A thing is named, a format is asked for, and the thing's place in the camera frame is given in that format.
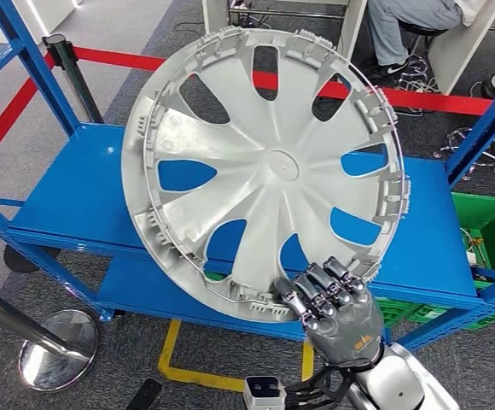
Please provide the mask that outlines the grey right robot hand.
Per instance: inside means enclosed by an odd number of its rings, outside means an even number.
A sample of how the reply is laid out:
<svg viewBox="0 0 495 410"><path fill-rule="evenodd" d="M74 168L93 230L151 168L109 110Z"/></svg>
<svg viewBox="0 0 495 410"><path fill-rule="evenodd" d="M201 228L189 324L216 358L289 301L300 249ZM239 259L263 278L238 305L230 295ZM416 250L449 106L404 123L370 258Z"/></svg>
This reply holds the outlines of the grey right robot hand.
<svg viewBox="0 0 495 410"><path fill-rule="evenodd" d="M301 323L315 350L332 366L371 366L382 351L383 318L361 278L330 256L274 288Z"/></svg>

